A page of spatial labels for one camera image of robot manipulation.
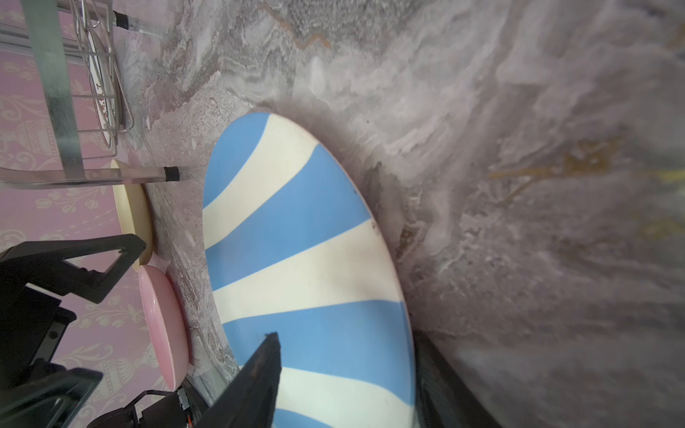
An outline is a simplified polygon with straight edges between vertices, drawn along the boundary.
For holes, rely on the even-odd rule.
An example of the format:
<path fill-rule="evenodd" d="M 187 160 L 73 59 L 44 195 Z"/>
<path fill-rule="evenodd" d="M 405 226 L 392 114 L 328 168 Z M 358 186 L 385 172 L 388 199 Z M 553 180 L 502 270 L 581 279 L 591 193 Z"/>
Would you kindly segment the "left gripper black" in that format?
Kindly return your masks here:
<path fill-rule="evenodd" d="M 1 392 L 2 427 L 68 427 L 103 379 L 102 372 L 52 362 L 76 315 L 25 285 L 100 303 L 145 249 L 143 239 L 127 234 L 26 241 L 1 253 L 1 296 L 11 302 L 1 308 L 1 388 L 9 390 Z M 118 258 L 106 271 L 71 263 L 107 251 Z"/>

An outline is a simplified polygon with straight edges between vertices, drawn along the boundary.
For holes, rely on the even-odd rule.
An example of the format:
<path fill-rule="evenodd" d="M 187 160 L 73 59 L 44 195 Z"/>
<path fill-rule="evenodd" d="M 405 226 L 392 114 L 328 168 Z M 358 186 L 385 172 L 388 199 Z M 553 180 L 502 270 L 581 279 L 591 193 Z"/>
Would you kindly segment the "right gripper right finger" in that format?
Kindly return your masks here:
<path fill-rule="evenodd" d="M 420 427 L 501 427 L 426 333 L 414 331 L 413 341 Z"/>

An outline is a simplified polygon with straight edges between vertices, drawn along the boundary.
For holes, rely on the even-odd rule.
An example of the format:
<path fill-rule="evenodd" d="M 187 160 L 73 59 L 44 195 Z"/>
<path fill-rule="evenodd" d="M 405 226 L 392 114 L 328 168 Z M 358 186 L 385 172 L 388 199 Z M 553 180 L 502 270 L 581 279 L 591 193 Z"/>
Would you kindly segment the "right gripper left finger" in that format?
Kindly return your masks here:
<path fill-rule="evenodd" d="M 273 425 L 282 371 L 281 345 L 270 333 L 196 427 L 260 427 Z"/>

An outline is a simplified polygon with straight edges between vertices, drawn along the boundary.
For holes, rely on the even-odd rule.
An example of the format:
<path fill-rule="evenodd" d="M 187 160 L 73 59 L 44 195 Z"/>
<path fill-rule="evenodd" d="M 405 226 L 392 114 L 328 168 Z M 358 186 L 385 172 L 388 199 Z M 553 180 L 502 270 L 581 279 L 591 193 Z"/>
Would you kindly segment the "blue striped plate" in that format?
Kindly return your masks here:
<path fill-rule="evenodd" d="M 273 426 L 412 426 L 406 302 L 376 220 L 335 156 L 290 119 L 244 115 L 212 151 L 202 214 L 237 365 L 279 337 Z"/>

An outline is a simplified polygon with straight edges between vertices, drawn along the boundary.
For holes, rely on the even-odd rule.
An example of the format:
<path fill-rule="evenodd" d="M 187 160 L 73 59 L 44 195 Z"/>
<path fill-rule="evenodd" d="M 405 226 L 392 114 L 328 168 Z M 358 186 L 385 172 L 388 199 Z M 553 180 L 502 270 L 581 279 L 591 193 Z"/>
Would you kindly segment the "steel two-tier dish rack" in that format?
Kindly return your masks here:
<path fill-rule="evenodd" d="M 19 189 L 133 185 L 180 180 L 177 167 L 86 169 L 56 1 L 23 1 L 30 48 L 37 63 L 61 170 L 1 169 L 1 186 Z"/>

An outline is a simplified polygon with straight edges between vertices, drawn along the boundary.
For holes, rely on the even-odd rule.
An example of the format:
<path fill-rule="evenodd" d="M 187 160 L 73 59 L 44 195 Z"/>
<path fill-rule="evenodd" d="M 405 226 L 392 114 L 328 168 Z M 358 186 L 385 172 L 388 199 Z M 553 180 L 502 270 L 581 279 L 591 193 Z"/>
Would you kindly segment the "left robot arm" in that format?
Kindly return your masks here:
<path fill-rule="evenodd" d="M 52 360 L 76 315 L 62 297 L 105 300 L 146 243 L 136 235 L 77 241 L 31 241 L 1 254 L 1 425 L 66 427 L 103 380 L 103 373 Z M 140 263 L 139 287 L 153 351 L 168 389 L 146 390 L 93 427 L 192 427 L 208 405 L 187 381 L 189 343 L 167 276 Z"/>

